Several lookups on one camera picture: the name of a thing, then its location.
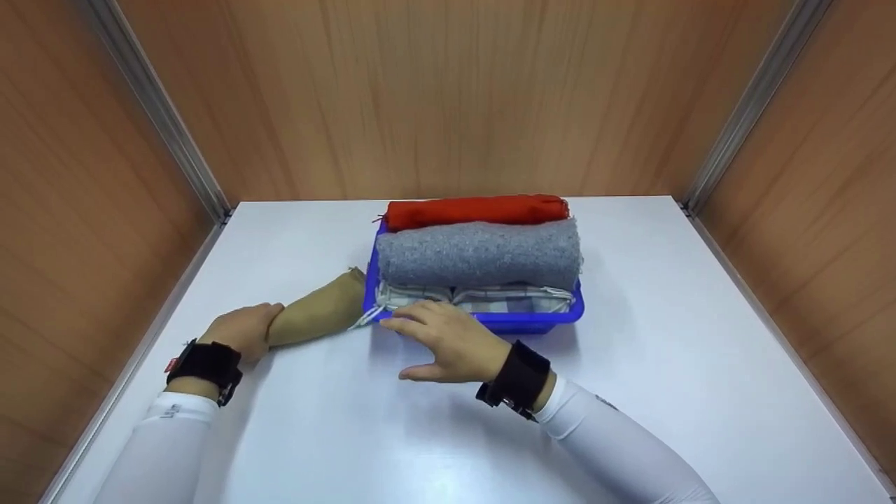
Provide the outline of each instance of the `gray folded sweater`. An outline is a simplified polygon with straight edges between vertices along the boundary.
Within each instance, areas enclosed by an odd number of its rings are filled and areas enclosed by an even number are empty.
[[[384,233],[376,250],[380,278],[396,285],[525,282],[571,291],[582,266],[575,219],[535,226],[469,222]]]

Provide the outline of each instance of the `folded clothes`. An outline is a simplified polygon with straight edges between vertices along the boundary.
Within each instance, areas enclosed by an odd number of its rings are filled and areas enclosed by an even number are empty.
[[[376,250],[380,279],[393,285],[520,282],[571,291],[582,265],[575,219],[537,226],[468,222],[384,233]]]
[[[574,301],[569,291],[532,285],[450,289],[380,282],[376,286],[376,306],[382,309],[394,311],[422,300],[451,303],[470,313],[564,313]]]
[[[571,292],[532,285],[456,289],[452,304],[469,313],[565,313],[574,303]]]
[[[452,296],[450,287],[411,287],[389,285],[386,282],[380,282],[376,286],[376,306],[383,307],[383,309],[388,309],[389,311],[410,306],[423,300],[450,303]]]
[[[364,281],[357,268],[337,276],[332,282],[293,301],[271,322],[271,347],[303,343],[345,331],[364,315]]]
[[[463,222],[495,224],[543,224],[569,217],[569,205],[561,197],[516,195],[393,201],[383,220],[390,232]]]

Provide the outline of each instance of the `beige rolled cloth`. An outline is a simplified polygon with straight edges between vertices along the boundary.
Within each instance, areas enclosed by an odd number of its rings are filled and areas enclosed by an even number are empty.
[[[330,283],[289,304],[271,322],[271,347],[341,333],[364,315],[364,272],[351,268]]]

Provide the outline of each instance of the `plaid folded cloth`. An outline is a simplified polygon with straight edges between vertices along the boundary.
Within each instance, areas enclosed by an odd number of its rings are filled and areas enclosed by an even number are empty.
[[[380,282],[376,288],[377,306],[390,311],[421,300],[449,302],[470,313],[565,313],[574,302],[569,291],[531,285],[451,289]]]
[[[502,285],[455,290],[452,304],[469,313],[565,313],[569,291],[531,285]]]

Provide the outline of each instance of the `wood grain panel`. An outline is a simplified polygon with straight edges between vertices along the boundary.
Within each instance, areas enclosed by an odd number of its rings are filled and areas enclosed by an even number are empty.
[[[210,229],[73,3],[0,1],[0,501],[39,499]]]
[[[230,201],[682,196],[791,0],[119,0]]]
[[[833,4],[701,219],[896,479],[893,26]]]

